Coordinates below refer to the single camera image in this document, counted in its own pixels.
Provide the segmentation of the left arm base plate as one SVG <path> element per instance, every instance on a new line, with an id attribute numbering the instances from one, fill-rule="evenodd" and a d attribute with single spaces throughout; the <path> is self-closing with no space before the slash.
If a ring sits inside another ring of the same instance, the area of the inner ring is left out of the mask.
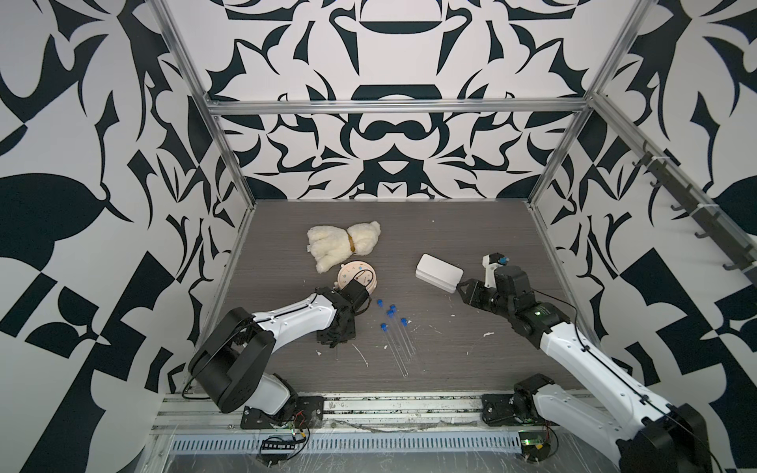
<path id="1" fill-rule="evenodd" d="M 295 396 L 276 413 L 268 415 L 246 406 L 242 412 L 242 430 L 271 430 L 292 424 L 295 429 L 315 427 L 323 419 L 323 396 Z"/>

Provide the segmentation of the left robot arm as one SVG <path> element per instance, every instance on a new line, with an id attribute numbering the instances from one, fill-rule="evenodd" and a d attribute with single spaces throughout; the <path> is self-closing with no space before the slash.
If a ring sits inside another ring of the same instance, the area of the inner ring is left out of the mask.
<path id="1" fill-rule="evenodd" d="M 206 338 L 188 365 L 187 385 L 197 382 L 223 414 L 242 407 L 282 424 L 295 416 L 296 390 L 266 368 L 275 351 L 306 335 L 335 348 L 356 337 L 355 318 L 370 305 L 371 294 L 353 279 L 341 289 L 317 288 L 303 301 L 274 311 L 231 309 Z"/>

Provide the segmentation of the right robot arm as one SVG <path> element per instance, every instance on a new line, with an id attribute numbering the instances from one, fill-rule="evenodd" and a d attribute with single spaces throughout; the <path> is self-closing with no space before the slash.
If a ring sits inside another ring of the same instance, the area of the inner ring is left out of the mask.
<path id="1" fill-rule="evenodd" d="M 557 425 L 622 472 L 722 471 L 697 410 L 669 403 L 621 369 L 559 309 L 558 299 L 540 301 L 540 292 L 522 268 L 506 264 L 504 258 L 485 261 L 484 266 L 483 280 L 457 284 L 463 303 L 506 319 L 516 334 L 566 369 L 600 404 L 590 406 L 549 376 L 534 374 L 515 385 L 507 405 L 485 400 L 485 424 Z"/>

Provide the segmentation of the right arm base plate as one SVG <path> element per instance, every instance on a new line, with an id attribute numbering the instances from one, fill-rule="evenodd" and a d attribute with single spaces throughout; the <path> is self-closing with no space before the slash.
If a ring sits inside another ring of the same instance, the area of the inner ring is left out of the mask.
<path id="1" fill-rule="evenodd" d="M 522 393 L 483 394 L 482 421 L 489 427 L 524 426 L 533 423 L 530 398 Z"/>

